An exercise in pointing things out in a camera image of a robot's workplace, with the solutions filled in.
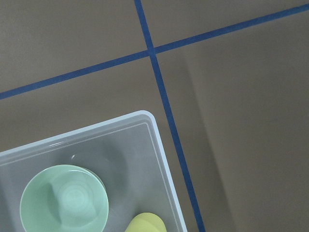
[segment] mint green bowl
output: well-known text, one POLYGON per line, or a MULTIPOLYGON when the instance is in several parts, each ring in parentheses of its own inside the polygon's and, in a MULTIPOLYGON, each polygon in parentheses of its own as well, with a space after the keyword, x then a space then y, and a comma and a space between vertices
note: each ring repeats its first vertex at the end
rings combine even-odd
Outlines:
POLYGON ((57 165, 38 173, 20 202, 26 232, 102 232, 108 211, 102 181, 73 165, 57 165))

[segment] blue line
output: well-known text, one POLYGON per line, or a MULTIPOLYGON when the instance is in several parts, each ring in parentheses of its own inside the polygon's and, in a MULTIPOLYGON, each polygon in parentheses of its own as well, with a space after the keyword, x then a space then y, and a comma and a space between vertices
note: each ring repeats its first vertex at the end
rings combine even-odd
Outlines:
POLYGON ((206 32, 206 33, 203 33, 203 34, 200 34, 200 35, 195 35, 195 36, 192 36, 192 37, 189 37, 189 38, 186 38, 186 39, 171 42, 171 43, 168 43, 168 44, 165 44, 165 45, 162 45, 162 46, 158 46, 154 50, 155 50, 156 54, 161 53, 161 52, 166 52, 166 51, 169 51, 171 49, 186 46, 186 45, 193 44, 193 43, 196 43, 196 42, 200 42, 200 41, 210 39, 210 38, 213 38, 213 37, 216 37, 216 36, 228 34, 228 33, 231 33, 231 32, 237 31, 237 30, 252 27, 252 26, 255 26, 255 25, 258 25, 258 24, 262 24, 262 23, 265 23, 265 22, 269 22, 269 21, 272 21, 272 20, 275 20, 275 19, 283 18, 283 17, 289 16, 289 15, 294 15, 294 14, 301 13, 301 12, 308 11, 308 10, 309 10, 309 4, 305 4, 305 5, 294 7, 294 8, 288 9, 288 10, 269 14, 269 15, 266 15, 266 16, 263 16, 263 17, 259 17, 259 18, 251 19, 251 20, 248 20, 248 21, 245 21, 245 22, 237 23, 237 24, 234 24, 234 25, 231 25, 231 26, 228 26, 228 27, 209 31, 209 32, 206 32))
POLYGON ((104 63, 96 64, 96 65, 93 65, 93 66, 90 66, 90 67, 87 67, 87 68, 83 68, 83 69, 80 69, 80 70, 76 70, 76 71, 73 71, 73 72, 69 72, 69 73, 66 73, 66 74, 55 76, 55 77, 52 77, 52 78, 49 78, 49 79, 46 79, 46 80, 42 80, 42 81, 39 81, 39 82, 35 82, 35 83, 29 84, 29 85, 26 85, 26 86, 11 89, 11 90, 8 90, 6 92, 0 93, 0 100, 12 97, 14 95, 18 95, 18 94, 21 94, 21 93, 26 93, 26 92, 29 92, 29 91, 32 91, 32 90, 35 90, 35 89, 38 89, 38 88, 45 87, 45 86, 53 85, 53 84, 56 84, 56 83, 59 83, 59 82, 62 82, 62 81, 67 81, 67 80, 70 80, 70 79, 73 79, 73 78, 76 78, 76 77, 79 77, 79 76, 83 76, 83 75, 86 75, 86 74, 89 74, 89 73, 94 73, 94 72, 97 72, 97 71, 100 71, 100 70, 103 70, 103 69, 107 69, 107 68, 110 68, 110 67, 113 67, 113 66, 128 63, 128 62, 131 62, 131 61, 134 61, 134 60, 137 60, 137 59, 141 59, 141 58, 144 58, 144 57, 147 57, 147 56, 149 56, 148 51, 137 52, 137 53, 134 53, 134 54, 131 54, 131 55, 128 55, 128 56, 120 57, 120 58, 113 59, 113 60, 110 60, 110 61, 107 61, 107 62, 104 62, 104 63))
POLYGON ((147 49, 149 51, 149 57, 150 57, 150 61, 154 70, 154 74, 155 74, 155 79, 159 88, 159 92, 161 95, 161 99, 162 99, 162 103, 164 106, 164 110, 165 110, 165 114, 169 123, 169 128, 170 128, 170 132, 172 134, 172 138, 175 144, 175 148, 176 148, 176 152, 178 155, 178 159, 179 159, 179 163, 183 172, 183 177, 184 177, 184 181, 189 193, 189 197, 190 197, 190 201, 191 201, 191 205, 193 207, 193 211, 195 214, 195 218, 197 221, 197 226, 200 232, 205 232, 205 227, 204 227, 204 223, 203 223, 203 219, 199 210, 199 206, 198 206, 198 202, 197 202, 197 197, 195 195, 194 192, 194 188, 193 188, 193 184, 191 181, 191 177, 190 177, 190 173, 188 170, 188 166, 187 166, 187 162, 185 160, 185 156, 183 153, 183 148, 179 139, 179 135, 177 132, 177 128, 176 128, 176 124, 175 124, 175 120, 173 117, 173 113, 170 107, 170 103, 169 103, 169 99, 168 99, 168 95, 164 86, 164 82, 163 82, 163 78, 162 78, 162 73, 158 64, 158 60, 157 57, 155 55, 155 49, 154 49, 154 45, 151 39, 151 35, 148 29, 148 25, 147 25, 147 21, 146 21, 146 17, 145 17, 145 13, 144 10, 142 8, 142 4, 140 0, 135 0, 135 6, 136 6, 136 10, 137 13, 139 15, 139 19, 140 19, 140 25, 144 34, 144 38, 145 38, 145 42, 147 45, 147 49))

